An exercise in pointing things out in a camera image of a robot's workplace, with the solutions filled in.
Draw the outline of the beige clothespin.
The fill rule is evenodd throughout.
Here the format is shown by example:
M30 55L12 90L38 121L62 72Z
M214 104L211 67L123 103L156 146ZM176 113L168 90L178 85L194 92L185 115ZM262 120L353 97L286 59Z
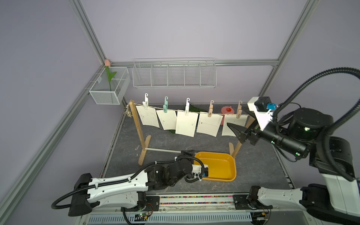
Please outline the beige clothespin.
M237 111L236 111L236 118L239 119L242 114L242 101L239 101Z
M209 105L209 110L208 110L208 117L211 117L213 114L213 103L214 103L214 101L211 100L210 105Z

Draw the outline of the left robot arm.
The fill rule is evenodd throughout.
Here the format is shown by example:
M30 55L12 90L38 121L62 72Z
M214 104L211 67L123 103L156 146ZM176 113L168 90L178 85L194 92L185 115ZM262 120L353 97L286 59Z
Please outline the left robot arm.
M56 199L51 208L69 209L70 217L83 216L93 209L111 205L139 210L148 204L146 192L173 187L181 179L187 183L200 182L208 175L208 165L196 158L194 151L181 151L172 160L151 162L131 174L94 178L90 173L84 173L73 191Z

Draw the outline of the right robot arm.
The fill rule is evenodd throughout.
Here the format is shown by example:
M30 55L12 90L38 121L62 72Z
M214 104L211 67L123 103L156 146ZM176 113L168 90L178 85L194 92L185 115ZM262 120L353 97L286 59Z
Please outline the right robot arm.
M360 181L355 176L350 144L335 137L334 132L360 110L355 105L338 120L320 111L300 107L282 118L278 114L310 84L333 74L360 76L356 68L337 67L320 72L305 81L280 105L268 97L254 97L247 106L247 114L255 120L248 127L228 123L240 143L259 140L269 142L281 155L287 153L295 161L308 158L309 165L318 169L324 185L309 184L291 190L268 189L252 186L248 196L234 196L236 209L270 212L276 207L302 210L321 221L342 225L360 222Z

